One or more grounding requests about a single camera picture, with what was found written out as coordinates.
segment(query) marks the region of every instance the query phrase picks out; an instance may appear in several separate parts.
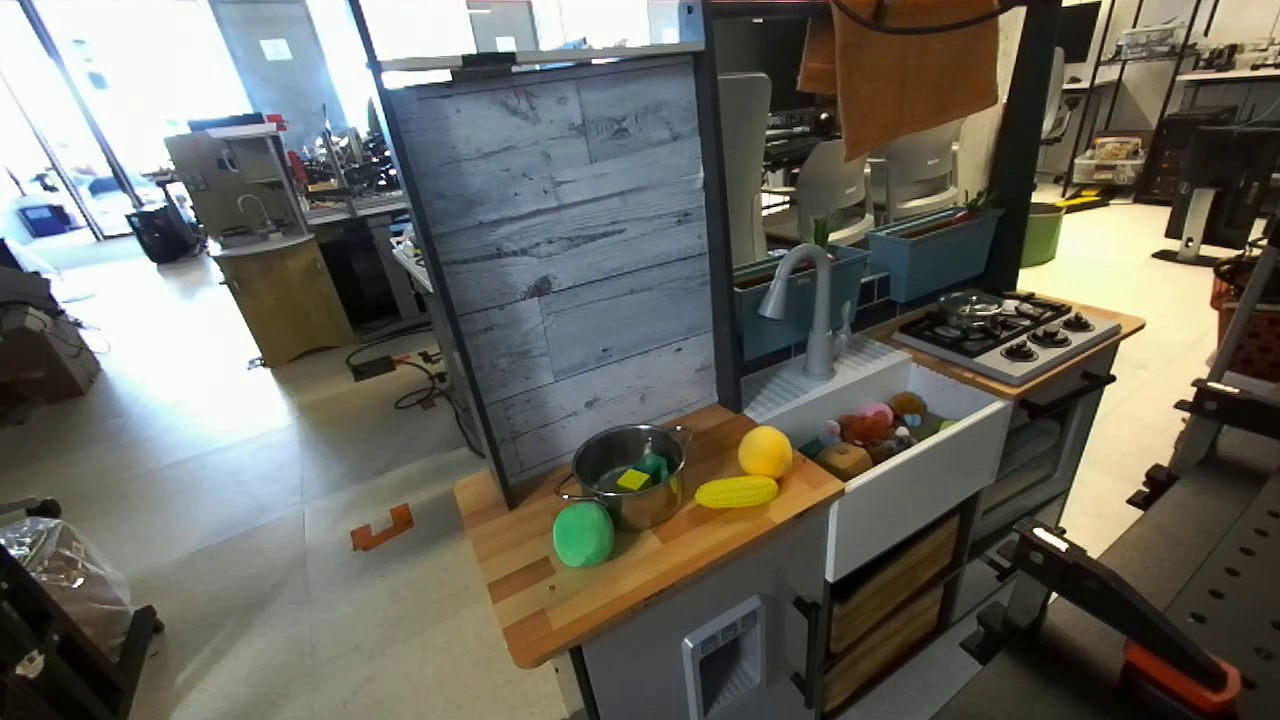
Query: metal pot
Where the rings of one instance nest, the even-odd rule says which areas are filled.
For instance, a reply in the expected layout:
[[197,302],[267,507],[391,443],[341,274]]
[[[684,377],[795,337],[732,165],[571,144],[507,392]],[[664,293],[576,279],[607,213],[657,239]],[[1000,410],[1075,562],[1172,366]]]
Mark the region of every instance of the metal pot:
[[[657,455],[667,473],[653,476],[645,489],[618,489],[628,468],[645,468]],[[624,528],[657,528],[681,510],[681,473],[684,473],[684,427],[624,425],[596,432],[571,455],[571,476],[578,497],[602,502]]]
[[974,286],[944,293],[934,302],[952,328],[982,328],[982,322],[992,322],[992,316],[1003,311],[1000,294],[974,293]]

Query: green ball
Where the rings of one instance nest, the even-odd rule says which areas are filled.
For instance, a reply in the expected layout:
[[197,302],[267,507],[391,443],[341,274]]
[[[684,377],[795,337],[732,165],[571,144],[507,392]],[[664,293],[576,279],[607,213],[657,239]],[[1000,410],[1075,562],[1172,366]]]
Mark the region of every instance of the green ball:
[[613,519],[601,502],[563,502],[551,519],[551,550],[563,567],[592,567],[613,556]]

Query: oven handle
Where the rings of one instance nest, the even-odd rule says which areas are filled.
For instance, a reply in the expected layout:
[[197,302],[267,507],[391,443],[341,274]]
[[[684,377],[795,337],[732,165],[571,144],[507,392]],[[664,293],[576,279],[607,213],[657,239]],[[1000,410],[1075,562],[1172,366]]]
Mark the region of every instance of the oven handle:
[[822,604],[795,596],[793,609],[802,616],[802,670],[793,670],[802,709],[820,709],[820,670],[822,670]]
[[1047,400],[1047,404],[1035,404],[1035,400],[1020,400],[1032,414],[1044,414],[1044,410],[1051,410],[1051,409],[1067,409],[1067,404],[1075,404],[1075,400],[1083,400],[1083,396],[1095,396],[1095,392],[1105,392],[1109,383],[1117,383],[1117,377],[1110,373],[1080,373],[1080,383],[1067,392],[1067,396],[1054,396],[1054,400]]

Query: stove knob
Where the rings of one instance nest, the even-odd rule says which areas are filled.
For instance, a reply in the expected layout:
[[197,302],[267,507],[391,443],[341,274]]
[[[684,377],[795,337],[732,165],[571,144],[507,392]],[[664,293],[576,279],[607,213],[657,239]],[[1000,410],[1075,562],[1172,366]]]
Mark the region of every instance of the stove knob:
[[1064,321],[1064,328],[1067,328],[1067,331],[1091,331],[1086,316],[1080,316],[1080,311],[1070,311],[1070,316]]
[[1015,363],[1035,361],[1032,344],[1024,344],[1024,339],[1020,339],[1020,344],[1006,344],[1003,356],[1015,361]]

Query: yellow lemon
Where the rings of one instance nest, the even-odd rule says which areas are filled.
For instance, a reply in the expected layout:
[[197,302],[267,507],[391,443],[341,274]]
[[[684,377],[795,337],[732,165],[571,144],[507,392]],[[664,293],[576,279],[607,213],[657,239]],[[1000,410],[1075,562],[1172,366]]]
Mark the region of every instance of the yellow lemon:
[[738,443],[735,443],[735,463],[746,473],[746,476],[786,476],[795,459],[795,449],[786,439],[786,432],[771,427],[771,425],[761,425],[750,427]]

